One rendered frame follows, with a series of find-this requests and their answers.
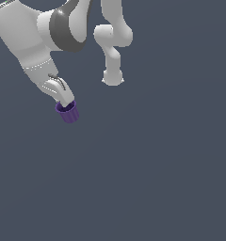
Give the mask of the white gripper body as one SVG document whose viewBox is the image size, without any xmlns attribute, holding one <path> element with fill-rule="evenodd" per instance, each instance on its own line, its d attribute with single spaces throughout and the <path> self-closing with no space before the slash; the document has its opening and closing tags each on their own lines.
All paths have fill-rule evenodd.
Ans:
<svg viewBox="0 0 226 241">
<path fill-rule="evenodd" d="M 50 91 L 45 82 L 50 79 L 49 74 L 57 75 L 58 70 L 52 58 L 36 64 L 32 67 L 25 67 L 24 73 L 43 92 Z"/>
</svg>

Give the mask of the purple ribbed cup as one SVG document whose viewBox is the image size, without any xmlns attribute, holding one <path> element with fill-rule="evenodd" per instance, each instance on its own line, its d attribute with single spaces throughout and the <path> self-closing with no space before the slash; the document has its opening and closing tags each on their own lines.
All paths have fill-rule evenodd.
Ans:
<svg viewBox="0 0 226 241">
<path fill-rule="evenodd" d="M 61 103 L 57 103 L 55 110 L 66 123 L 74 123 L 79 119 L 76 101 L 72 101 L 66 107 L 63 107 Z"/>
</svg>

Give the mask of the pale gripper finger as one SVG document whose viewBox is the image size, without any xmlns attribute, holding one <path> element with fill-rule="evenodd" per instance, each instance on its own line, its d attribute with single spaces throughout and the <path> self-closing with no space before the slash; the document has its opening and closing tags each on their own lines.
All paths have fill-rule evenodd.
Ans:
<svg viewBox="0 0 226 241">
<path fill-rule="evenodd" d="M 55 99 L 66 107 L 74 100 L 74 95 L 68 84 L 59 76 L 49 74 L 48 88 L 55 94 Z"/>
<path fill-rule="evenodd" d="M 46 87 L 43 83 L 39 83 L 39 89 L 43 93 L 51 96 L 57 103 L 59 102 L 58 92 L 56 90 Z"/>
</svg>

